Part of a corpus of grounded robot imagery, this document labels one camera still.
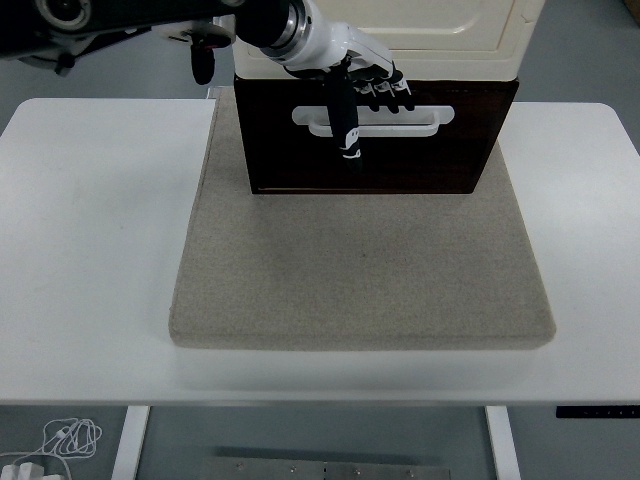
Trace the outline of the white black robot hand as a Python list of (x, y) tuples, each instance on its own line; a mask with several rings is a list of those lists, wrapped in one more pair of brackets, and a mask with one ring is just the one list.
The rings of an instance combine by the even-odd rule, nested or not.
[(311, 1), (291, 1), (280, 37), (261, 50), (290, 75), (322, 82), (330, 132), (349, 170), (363, 169), (357, 101), (397, 114), (415, 108), (390, 50), (345, 22), (323, 17)]

